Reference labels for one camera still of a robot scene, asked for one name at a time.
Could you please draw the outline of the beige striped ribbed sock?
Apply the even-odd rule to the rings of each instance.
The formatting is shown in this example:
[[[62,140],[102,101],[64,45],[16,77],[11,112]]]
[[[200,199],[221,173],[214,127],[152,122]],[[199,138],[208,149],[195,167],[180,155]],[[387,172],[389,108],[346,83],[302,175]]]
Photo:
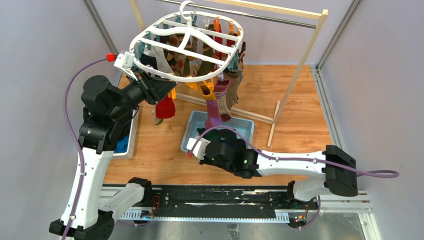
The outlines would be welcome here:
[[[162,116],[162,111],[158,106],[155,106],[154,109],[152,110],[152,116],[153,116],[154,125],[160,125],[164,121],[164,118]]]

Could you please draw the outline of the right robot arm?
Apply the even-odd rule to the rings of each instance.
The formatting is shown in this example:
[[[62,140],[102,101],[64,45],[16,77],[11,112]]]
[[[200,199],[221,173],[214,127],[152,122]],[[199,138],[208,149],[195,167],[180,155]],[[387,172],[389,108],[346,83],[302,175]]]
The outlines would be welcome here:
[[[235,150],[223,142],[202,141],[193,147],[192,154],[202,163],[243,179],[304,176],[304,180],[288,184],[285,200],[294,209],[320,195],[355,197],[359,191],[356,160],[336,145],[327,145],[324,151],[277,153],[253,148]]]

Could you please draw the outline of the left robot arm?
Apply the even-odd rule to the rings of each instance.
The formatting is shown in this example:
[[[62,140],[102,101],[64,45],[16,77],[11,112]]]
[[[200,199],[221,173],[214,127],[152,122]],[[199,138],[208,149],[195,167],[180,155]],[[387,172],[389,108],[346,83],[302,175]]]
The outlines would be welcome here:
[[[100,203],[104,177],[118,141],[131,123],[141,102],[151,105],[163,100],[176,82],[151,76],[141,70],[124,88],[111,84],[104,75],[95,75],[83,85],[83,124],[73,134],[78,164],[62,216],[49,225],[51,234],[62,239],[107,240],[118,219],[133,205],[150,205],[152,183],[133,177],[124,189]]]

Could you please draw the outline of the white hanging sock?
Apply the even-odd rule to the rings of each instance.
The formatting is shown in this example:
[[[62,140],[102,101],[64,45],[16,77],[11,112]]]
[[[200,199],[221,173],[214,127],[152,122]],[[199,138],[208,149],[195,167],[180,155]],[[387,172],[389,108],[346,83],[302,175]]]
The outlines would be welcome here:
[[[152,46],[149,49],[145,47],[143,53],[141,54],[140,61],[143,65],[153,67],[153,69],[158,70],[160,72],[174,74],[168,61],[165,58],[163,48]]]

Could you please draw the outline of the dark green sock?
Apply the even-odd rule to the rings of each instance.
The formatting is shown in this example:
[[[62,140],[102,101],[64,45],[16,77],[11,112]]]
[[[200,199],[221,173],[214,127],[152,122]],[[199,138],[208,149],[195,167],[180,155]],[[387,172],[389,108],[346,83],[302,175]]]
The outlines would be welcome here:
[[[235,150],[244,150],[247,148],[246,142],[228,129],[213,129],[203,136],[210,142],[220,142],[228,145]]]

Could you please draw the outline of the argyle brown hanging sock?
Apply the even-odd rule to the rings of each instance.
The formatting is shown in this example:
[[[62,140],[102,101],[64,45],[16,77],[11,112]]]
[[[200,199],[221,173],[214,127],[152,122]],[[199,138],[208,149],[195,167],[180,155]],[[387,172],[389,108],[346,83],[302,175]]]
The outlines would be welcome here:
[[[179,47],[184,36],[184,34],[180,33],[169,36],[161,36],[161,42],[173,47]],[[163,52],[171,70],[174,72],[174,75],[188,77],[191,74],[190,62],[194,60],[193,57],[167,49],[164,49]]]

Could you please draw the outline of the light blue plastic basket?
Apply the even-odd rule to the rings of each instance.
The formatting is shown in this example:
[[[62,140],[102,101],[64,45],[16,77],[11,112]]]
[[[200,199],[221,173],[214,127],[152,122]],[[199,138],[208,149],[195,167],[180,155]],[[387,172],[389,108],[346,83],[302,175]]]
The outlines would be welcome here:
[[[194,110],[191,112],[180,144],[180,149],[183,153],[186,154],[188,152],[187,144],[189,142],[189,138],[195,138],[200,135],[197,129],[204,128],[204,123],[206,120],[207,112],[199,110]],[[255,123],[252,120],[232,117],[229,121],[223,122],[222,125],[233,128],[246,139],[248,139],[249,142],[253,141]]]

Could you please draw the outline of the orange clothes peg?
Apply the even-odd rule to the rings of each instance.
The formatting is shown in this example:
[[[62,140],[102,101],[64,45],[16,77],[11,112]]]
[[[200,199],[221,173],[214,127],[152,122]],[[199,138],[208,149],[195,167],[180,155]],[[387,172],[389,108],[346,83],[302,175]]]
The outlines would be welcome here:
[[[199,88],[196,82],[185,82],[185,84],[193,91],[197,91]]]

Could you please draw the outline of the purple mustard hanging sock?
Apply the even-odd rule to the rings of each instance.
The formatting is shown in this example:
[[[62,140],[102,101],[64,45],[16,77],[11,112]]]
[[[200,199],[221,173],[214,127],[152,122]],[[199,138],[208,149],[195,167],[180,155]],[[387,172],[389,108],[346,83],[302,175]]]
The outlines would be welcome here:
[[[214,92],[206,85],[200,85],[200,94],[206,103],[207,119],[204,123],[205,128],[209,129],[219,126],[222,123],[222,120]]]

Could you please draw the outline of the blue cloth in basket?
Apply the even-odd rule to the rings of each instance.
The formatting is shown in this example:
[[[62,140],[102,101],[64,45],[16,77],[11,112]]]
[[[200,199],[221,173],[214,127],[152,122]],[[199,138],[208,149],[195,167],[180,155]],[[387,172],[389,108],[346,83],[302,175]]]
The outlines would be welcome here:
[[[114,153],[115,154],[123,154],[126,153],[128,150],[128,145],[129,145],[129,141],[130,141],[130,135],[127,134],[123,137],[121,137],[115,147]]]

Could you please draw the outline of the olive tan hanging sock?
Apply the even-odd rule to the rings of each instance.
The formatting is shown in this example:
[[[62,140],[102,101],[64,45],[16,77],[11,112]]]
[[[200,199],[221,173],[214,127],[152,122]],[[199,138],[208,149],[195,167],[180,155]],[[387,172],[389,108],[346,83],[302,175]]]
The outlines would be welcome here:
[[[218,80],[214,87],[218,110],[222,122],[232,118],[230,110],[239,103],[238,89],[241,84],[239,72],[224,72],[223,80]]]

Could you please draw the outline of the white plastic basket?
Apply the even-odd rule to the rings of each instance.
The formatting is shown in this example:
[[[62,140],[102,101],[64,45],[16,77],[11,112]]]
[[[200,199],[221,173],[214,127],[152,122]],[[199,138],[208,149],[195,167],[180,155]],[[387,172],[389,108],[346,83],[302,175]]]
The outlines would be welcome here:
[[[139,113],[138,110],[133,110],[132,112],[131,122],[126,125],[129,127],[127,131],[127,135],[129,134],[128,150],[125,153],[113,153],[112,159],[131,159],[134,155]]]

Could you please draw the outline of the metal rack rod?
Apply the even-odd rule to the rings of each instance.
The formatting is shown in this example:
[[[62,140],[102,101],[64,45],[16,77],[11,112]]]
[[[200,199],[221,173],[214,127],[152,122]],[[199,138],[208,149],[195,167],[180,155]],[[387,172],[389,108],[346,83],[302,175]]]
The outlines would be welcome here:
[[[263,20],[263,21],[280,23],[280,24],[296,26],[296,27],[303,27],[303,28],[308,28],[308,29],[316,29],[316,27],[317,27],[316,24],[309,24],[309,23],[300,22],[300,21],[293,21],[293,20],[288,20],[288,19],[269,17],[269,16],[252,14],[252,13],[241,12],[241,11],[236,11],[236,10],[210,7],[210,6],[199,5],[199,4],[195,4],[195,3],[189,3],[188,6],[193,7],[195,9],[208,10],[208,11],[213,11],[213,12],[217,12],[217,13],[225,13],[225,14],[230,14],[230,15],[235,15],[235,16],[242,16],[242,17],[247,17],[247,18],[256,19],[256,20]]]

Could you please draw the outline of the wooden clothes rack frame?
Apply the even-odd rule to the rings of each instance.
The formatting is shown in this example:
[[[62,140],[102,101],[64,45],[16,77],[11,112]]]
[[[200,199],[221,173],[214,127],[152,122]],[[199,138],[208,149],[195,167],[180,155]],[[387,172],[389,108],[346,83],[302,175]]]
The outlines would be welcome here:
[[[144,19],[142,17],[138,2],[136,0],[131,0],[130,2],[130,6],[131,9],[133,11],[133,14],[135,16],[135,20],[137,22],[138,27],[140,28],[141,32],[143,30],[145,30],[148,26],[145,25]],[[179,1],[171,1],[172,4],[176,4],[179,5],[181,2]],[[251,1],[246,1],[246,0],[221,0],[219,1],[220,4],[225,4],[225,5],[232,5],[232,6],[237,6],[237,7],[243,7],[243,8],[249,8],[249,9],[256,9],[256,10],[261,10],[261,11],[266,11],[266,12],[271,12],[271,13],[278,13],[278,14],[282,14],[282,15],[289,15],[289,16],[295,16],[295,17],[300,17],[300,18],[307,18],[307,19],[314,19],[317,21],[316,24],[316,29],[313,29],[313,33],[312,36],[308,42],[308,45],[301,57],[301,60],[299,62],[299,64],[297,65],[297,68],[294,72],[294,75],[290,81],[290,84],[288,85],[288,88],[285,92],[285,95],[283,97],[283,99],[281,101],[279,101],[277,103],[277,107],[275,109],[274,112],[274,116],[272,118],[266,117],[264,115],[260,115],[260,114],[256,114],[250,111],[243,111],[241,109],[234,109],[233,112],[236,115],[239,116],[243,116],[243,117],[248,117],[250,119],[254,119],[266,124],[269,124],[271,126],[270,129],[270,133],[269,133],[269,137],[268,137],[268,142],[267,142],[267,147],[271,147],[272,145],[272,141],[273,141],[273,136],[274,136],[274,132],[275,132],[275,126],[279,120],[279,117],[283,111],[283,108],[289,98],[289,95],[293,89],[293,87],[295,86],[295,83],[299,77],[299,74],[303,68],[303,66],[305,65],[306,60],[309,57],[309,54],[314,46],[314,43],[327,19],[328,16],[328,10],[327,9],[323,9],[321,13],[316,13],[316,12],[311,12],[311,11],[304,11],[304,10],[298,10],[298,9],[293,9],[293,8],[287,8],[287,7],[282,7],[282,6],[276,6],[276,5],[269,5],[269,4],[264,4],[264,3],[257,3],[257,2],[251,2]],[[211,13],[213,14],[217,14],[217,15],[222,15],[223,13],[219,13],[219,12],[215,12],[212,11]]]

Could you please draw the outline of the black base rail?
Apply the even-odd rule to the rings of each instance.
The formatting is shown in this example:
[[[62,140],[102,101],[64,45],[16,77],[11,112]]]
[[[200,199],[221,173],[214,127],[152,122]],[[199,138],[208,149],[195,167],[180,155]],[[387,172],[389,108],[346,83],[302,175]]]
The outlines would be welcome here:
[[[137,203],[155,217],[205,219],[271,219],[276,211],[305,214],[318,200],[287,197],[284,185],[153,185],[147,200]]]

